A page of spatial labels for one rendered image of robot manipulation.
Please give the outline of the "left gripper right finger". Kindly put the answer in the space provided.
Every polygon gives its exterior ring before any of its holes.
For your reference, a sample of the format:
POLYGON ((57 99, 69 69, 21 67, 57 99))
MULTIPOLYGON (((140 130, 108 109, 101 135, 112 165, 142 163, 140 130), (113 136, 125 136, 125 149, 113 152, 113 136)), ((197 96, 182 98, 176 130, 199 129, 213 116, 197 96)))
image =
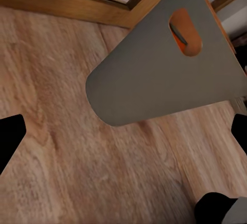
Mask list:
POLYGON ((231 131, 244 152, 247 154, 247 116, 236 114, 231 131))

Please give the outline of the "can of soda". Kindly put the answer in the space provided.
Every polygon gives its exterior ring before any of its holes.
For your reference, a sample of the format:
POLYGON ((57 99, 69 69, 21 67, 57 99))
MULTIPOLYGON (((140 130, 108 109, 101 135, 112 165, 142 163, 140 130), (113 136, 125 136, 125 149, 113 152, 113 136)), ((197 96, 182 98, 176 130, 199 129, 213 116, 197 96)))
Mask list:
POLYGON ((181 52, 184 52, 185 47, 188 45, 187 41, 184 39, 182 34, 173 26, 172 23, 170 24, 171 31, 175 37, 176 42, 178 43, 181 52))

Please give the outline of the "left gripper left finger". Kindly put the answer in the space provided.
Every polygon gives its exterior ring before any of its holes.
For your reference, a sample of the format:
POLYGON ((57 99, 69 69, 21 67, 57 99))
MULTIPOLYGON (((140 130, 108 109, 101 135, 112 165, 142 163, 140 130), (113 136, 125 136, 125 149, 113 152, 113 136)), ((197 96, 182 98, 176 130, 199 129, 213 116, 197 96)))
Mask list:
POLYGON ((23 115, 13 115, 0 120, 0 175, 25 134, 23 115))

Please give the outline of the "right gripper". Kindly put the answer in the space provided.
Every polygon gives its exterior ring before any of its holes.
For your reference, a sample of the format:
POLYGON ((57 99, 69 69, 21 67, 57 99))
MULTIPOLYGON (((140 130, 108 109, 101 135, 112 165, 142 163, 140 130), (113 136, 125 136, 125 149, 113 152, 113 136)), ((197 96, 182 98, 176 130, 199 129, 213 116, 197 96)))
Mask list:
POLYGON ((235 51, 237 52, 235 56, 239 61, 241 67, 245 68, 245 66, 247 66, 247 45, 235 47, 235 51))

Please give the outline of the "trash can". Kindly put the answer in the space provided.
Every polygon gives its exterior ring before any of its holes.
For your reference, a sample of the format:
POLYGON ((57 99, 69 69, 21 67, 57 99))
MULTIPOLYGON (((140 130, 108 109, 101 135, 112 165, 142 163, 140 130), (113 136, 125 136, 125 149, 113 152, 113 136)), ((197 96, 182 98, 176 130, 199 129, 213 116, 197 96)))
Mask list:
POLYGON ((121 127, 246 96, 235 54, 208 0, 161 0, 89 74, 87 99, 104 123, 121 127))

